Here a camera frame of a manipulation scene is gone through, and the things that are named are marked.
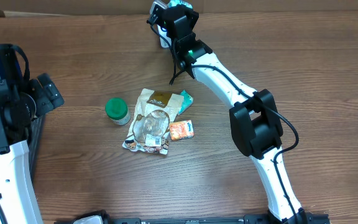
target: table surface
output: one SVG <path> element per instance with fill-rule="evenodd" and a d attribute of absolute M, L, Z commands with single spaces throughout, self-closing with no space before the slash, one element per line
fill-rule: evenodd
<path fill-rule="evenodd" d="M 0 43 L 20 45 L 32 77 L 48 72 L 65 105 L 47 115 L 34 189 L 46 223 L 105 209 L 112 217 L 230 217 L 265 213 L 259 175 L 231 139 L 228 109 L 183 74 L 146 15 L 0 19 Z M 358 223 L 358 11 L 202 14 L 197 37 L 244 83 L 270 90 L 297 128 L 285 154 L 303 208 L 332 223 Z M 195 102 L 193 139 L 167 156 L 121 147 L 105 103 L 121 97 L 134 111 L 143 88 Z M 293 134 L 284 127 L 284 146 Z"/>

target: teal wrapper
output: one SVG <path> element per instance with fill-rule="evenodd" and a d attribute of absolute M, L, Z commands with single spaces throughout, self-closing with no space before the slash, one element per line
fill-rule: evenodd
<path fill-rule="evenodd" d="M 181 96 L 184 97 L 183 103 L 181 104 L 181 108 L 180 111 L 178 112 L 178 115 L 181 115 L 183 112 L 185 112 L 185 110 L 187 110 L 187 108 L 189 108 L 192 104 L 193 104 L 193 97 L 190 96 L 185 90 L 183 90 L 180 93 Z"/>

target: brown label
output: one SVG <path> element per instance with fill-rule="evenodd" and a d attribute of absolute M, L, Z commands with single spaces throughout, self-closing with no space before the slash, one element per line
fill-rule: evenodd
<path fill-rule="evenodd" d="M 161 108 L 165 108 L 171 98 L 172 93 L 164 93 L 160 91 L 154 91 L 154 93 L 150 96 L 147 103 L 153 104 L 155 106 L 159 106 Z"/>

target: small orange box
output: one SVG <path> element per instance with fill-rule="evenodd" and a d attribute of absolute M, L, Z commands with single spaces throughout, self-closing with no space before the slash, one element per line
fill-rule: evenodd
<path fill-rule="evenodd" d="M 173 141 L 192 138 L 194 136 L 194 129 L 191 120 L 170 123 L 169 132 L 171 133 L 171 139 Z"/>

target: teal object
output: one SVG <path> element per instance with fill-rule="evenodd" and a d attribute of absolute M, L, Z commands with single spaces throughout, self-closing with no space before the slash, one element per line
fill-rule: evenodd
<path fill-rule="evenodd" d="M 181 104 L 181 108 L 180 111 L 178 112 L 178 115 L 181 115 L 183 112 L 185 112 L 185 110 L 187 110 L 187 108 L 189 108 L 194 101 L 194 98 L 190 96 L 185 90 L 183 90 L 180 93 L 180 95 L 183 96 L 184 99 L 183 99 L 183 103 Z"/>
<path fill-rule="evenodd" d="M 171 0 L 169 3 L 168 3 L 168 7 L 174 7 L 174 6 L 177 6 L 179 4 L 182 4 L 184 6 L 186 6 L 187 8 L 189 9 L 192 9 L 193 6 L 190 4 L 190 3 L 187 3 L 185 1 L 181 1 L 181 0 Z"/>

